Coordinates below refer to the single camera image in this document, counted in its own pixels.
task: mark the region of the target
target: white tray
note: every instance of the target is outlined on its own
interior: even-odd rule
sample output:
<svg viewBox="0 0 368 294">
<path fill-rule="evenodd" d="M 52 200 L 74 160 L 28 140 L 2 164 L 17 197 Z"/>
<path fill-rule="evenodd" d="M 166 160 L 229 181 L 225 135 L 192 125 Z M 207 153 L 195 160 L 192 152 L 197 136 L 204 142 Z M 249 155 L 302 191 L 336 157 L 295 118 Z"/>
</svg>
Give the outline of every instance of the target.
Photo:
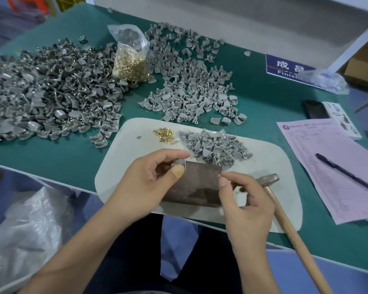
<svg viewBox="0 0 368 294">
<path fill-rule="evenodd" d="M 158 128 L 172 129 L 178 142 L 173 145 L 159 142 L 159 137 L 153 133 L 153 130 Z M 161 148 L 187 149 L 180 142 L 179 131 L 201 132 L 202 129 L 148 118 L 133 118 L 126 121 L 114 138 L 95 176 L 95 189 L 101 200 L 103 202 L 108 200 L 126 169 L 136 158 Z M 279 146 L 269 142 L 241 136 L 237 138 L 244 143 L 254 156 L 249 160 L 236 160 L 229 171 L 250 174 L 255 178 L 277 173 L 280 181 L 274 183 L 271 188 L 294 228 L 299 230 L 303 220 L 303 209 L 292 166 L 285 152 Z M 196 159 L 191 155 L 188 160 L 199 162 L 201 158 Z M 245 205 L 246 195 L 239 192 L 238 188 L 235 191 L 235 200 L 240 206 Z M 154 212 L 225 224 L 222 208 L 161 202 Z M 283 233 L 275 218 L 270 232 Z"/>
</svg>

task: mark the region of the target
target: blue sign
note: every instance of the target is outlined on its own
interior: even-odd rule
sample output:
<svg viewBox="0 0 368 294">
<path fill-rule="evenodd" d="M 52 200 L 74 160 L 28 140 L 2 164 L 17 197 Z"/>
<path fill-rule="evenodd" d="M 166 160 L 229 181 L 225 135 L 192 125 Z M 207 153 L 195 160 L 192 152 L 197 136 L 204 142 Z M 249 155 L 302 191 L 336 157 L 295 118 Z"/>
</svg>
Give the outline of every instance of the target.
<svg viewBox="0 0 368 294">
<path fill-rule="evenodd" d="M 296 74 L 300 71 L 305 70 L 315 70 L 315 68 L 297 62 L 289 61 L 287 59 L 275 57 L 270 54 L 266 54 L 266 72 L 268 74 L 294 80 L 302 84 L 314 86 L 300 79 L 297 79 Z"/>
</svg>

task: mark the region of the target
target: pen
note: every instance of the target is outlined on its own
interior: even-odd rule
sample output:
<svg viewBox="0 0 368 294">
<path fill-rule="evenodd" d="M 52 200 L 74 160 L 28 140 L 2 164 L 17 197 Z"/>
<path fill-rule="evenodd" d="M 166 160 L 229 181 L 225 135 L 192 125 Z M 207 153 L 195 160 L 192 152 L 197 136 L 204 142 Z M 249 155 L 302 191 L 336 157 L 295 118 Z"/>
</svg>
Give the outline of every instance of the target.
<svg viewBox="0 0 368 294">
<path fill-rule="evenodd" d="M 350 177 L 354 181 L 356 181 L 359 184 L 363 185 L 364 187 L 368 188 L 368 183 L 365 182 L 365 181 L 363 181 L 361 178 L 358 178 L 353 173 L 350 173 L 348 170 L 342 168 L 341 166 L 335 164 L 334 162 L 331 162 L 329 159 L 327 159 L 326 157 L 322 156 L 321 154 L 315 154 L 315 156 L 316 156 L 316 158 L 318 158 L 320 161 L 322 161 L 323 163 L 327 164 L 331 168 L 335 168 L 338 171 L 341 171 L 342 173 L 346 174 L 348 177 Z"/>
</svg>

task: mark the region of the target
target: printed form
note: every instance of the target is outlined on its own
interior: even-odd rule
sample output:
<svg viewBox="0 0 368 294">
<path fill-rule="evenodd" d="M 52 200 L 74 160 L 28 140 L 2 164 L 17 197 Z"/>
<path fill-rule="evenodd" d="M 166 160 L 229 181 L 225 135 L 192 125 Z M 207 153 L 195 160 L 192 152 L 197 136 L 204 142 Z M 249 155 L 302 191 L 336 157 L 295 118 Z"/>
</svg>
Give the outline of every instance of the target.
<svg viewBox="0 0 368 294">
<path fill-rule="evenodd" d="M 368 150 L 350 139 L 333 119 L 277 124 L 334 222 L 368 219 L 368 189 L 315 157 L 319 153 L 368 183 Z"/>
</svg>

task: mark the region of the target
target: green table surface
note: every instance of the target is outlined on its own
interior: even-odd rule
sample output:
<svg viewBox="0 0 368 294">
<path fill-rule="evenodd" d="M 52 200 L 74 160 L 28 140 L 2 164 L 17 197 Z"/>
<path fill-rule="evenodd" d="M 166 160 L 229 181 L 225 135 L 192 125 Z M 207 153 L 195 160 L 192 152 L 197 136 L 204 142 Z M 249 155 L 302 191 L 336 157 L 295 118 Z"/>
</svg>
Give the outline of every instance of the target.
<svg viewBox="0 0 368 294">
<path fill-rule="evenodd" d="M 16 55 L 23 49 L 34 51 L 36 47 L 51 46 L 65 37 L 78 42 L 82 35 L 86 35 L 92 46 L 99 47 L 114 41 L 108 32 L 108 24 L 125 23 L 136 24 L 146 31 L 153 22 L 119 12 L 111 14 L 98 6 L 78 4 L 0 48 L 0 54 Z M 231 94 L 239 97 L 239 112 L 248 116 L 240 126 L 232 123 L 225 127 L 226 132 L 268 141 L 281 147 L 291 157 L 303 205 L 303 225 L 299 234 L 310 252 L 368 271 L 368 223 L 360 221 L 338 226 L 334 223 L 307 172 L 295 158 L 276 124 L 277 121 L 305 119 L 301 106 L 305 99 L 339 102 L 355 121 L 347 97 L 266 74 L 265 55 L 252 52 L 250 57 L 246 57 L 243 54 L 245 50 L 226 44 L 220 47 L 215 60 L 215 65 L 223 65 L 226 71 L 233 71 L 231 82 L 236 90 Z M 157 83 L 142 84 L 128 93 L 121 110 L 121 125 L 130 118 L 161 118 L 161 112 L 147 111 L 138 102 L 146 98 L 150 91 L 161 88 L 162 84 L 162 78 L 158 78 Z M 210 123 L 212 116 L 219 115 L 214 110 L 201 115 L 197 127 L 220 130 L 220 126 Z M 85 134 L 72 133 L 56 141 L 33 137 L 25 141 L 4 142 L 0 144 L 0 165 L 95 192 L 94 177 L 108 151 L 108 147 L 94 148 L 89 136 L 95 133 L 96 129 Z M 366 137 L 358 143 L 368 148 Z M 224 225 L 205 223 L 225 228 Z M 276 245 L 292 247 L 285 234 L 269 233 L 267 240 Z"/>
</svg>

